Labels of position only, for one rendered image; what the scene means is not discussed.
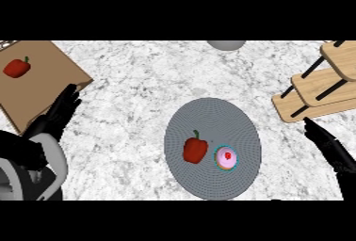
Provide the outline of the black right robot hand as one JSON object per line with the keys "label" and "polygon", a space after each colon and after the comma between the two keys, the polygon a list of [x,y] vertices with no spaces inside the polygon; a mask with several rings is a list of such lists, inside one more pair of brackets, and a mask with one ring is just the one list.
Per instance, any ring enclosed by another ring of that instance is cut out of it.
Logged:
{"label": "black right robot hand", "polygon": [[322,156],[334,169],[343,198],[346,201],[356,201],[356,159],[333,134],[309,118],[303,120],[304,135],[316,144]]}

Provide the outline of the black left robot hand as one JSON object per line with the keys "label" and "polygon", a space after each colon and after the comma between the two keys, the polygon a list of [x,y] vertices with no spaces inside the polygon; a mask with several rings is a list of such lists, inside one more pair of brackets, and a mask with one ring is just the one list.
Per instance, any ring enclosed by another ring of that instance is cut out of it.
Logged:
{"label": "black left robot hand", "polygon": [[37,134],[46,133],[55,140],[61,140],[65,126],[71,121],[81,101],[77,85],[70,84],[61,92],[47,113],[36,118],[22,136],[31,138]]}

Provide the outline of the wooden tiered shelf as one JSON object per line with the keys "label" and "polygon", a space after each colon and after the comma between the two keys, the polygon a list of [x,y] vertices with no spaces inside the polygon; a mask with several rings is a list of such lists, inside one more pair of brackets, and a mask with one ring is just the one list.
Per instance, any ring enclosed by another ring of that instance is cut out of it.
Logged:
{"label": "wooden tiered shelf", "polygon": [[356,109],[356,40],[335,40],[321,46],[321,57],[291,86],[273,96],[285,122],[301,121]]}

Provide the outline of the pink frosted cupcake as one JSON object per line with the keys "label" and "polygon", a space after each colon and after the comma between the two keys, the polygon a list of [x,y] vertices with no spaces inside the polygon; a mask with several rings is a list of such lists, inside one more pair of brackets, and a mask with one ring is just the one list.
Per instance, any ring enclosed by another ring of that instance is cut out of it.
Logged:
{"label": "pink frosted cupcake", "polygon": [[220,146],[214,152],[216,165],[222,170],[232,170],[238,164],[238,155],[229,146]]}

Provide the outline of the grey oval placemat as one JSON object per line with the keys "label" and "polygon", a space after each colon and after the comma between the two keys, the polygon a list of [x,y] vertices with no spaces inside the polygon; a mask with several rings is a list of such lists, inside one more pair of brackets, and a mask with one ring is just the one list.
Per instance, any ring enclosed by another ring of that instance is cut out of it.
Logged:
{"label": "grey oval placemat", "polygon": [[[183,160],[185,141],[200,132],[207,153],[198,164]],[[236,165],[222,169],[214,153],[229,147]],[[235,104],[219,98],[200,98],[173,115],[164,136],[166,161],[173,176],[188,192],[205,200],[238,197],[250,188],[262,164],[262,144],[250,117]]]}

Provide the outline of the brown wooden cutting board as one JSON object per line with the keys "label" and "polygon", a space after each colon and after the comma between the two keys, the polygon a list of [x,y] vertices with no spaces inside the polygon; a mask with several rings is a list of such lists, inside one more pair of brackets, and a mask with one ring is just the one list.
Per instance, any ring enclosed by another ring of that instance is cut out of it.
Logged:
{"label": "brown wooden cutting board", "polygon": [[[3,69],[30,58],[31,69],[12,78]],[[44,114],[68,84],[81,90],[93,79],[49,40],[19,40],[0,50],[0,109],[18,134]]]}

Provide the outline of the small red bell pepper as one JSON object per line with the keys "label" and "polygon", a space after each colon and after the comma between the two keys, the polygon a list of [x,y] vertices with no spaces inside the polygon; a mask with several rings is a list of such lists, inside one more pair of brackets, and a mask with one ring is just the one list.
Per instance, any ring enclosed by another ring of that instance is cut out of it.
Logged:
{"label": "small red bell pepper", "polygon": [[18,78],[28,72],[30,69],[30,58],[25,57],[24,59],[15,59],[9,62],[8,66],[3,69],[3,73],[6,76]]}

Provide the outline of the large red bell pepper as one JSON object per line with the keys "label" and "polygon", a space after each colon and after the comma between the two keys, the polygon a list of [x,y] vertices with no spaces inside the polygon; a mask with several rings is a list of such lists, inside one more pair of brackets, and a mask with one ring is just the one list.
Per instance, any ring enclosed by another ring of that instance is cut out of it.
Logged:
{"label": "large red bell pepper", "polygon": [[201,139],[200,131],[194,131],[195,136],[189,137],[183,144],[183,160],[192,164],[198,164],[207,154],[208,143]]}

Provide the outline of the grey round object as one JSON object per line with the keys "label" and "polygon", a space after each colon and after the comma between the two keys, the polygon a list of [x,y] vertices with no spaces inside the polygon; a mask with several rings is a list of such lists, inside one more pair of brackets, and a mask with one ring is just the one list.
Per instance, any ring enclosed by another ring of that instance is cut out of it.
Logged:
{"label": "grey round object", "polygon": [[217,50],[222,51],[235,51],[238,50],[244,44],[244,40],[210,40],[207,42]]}

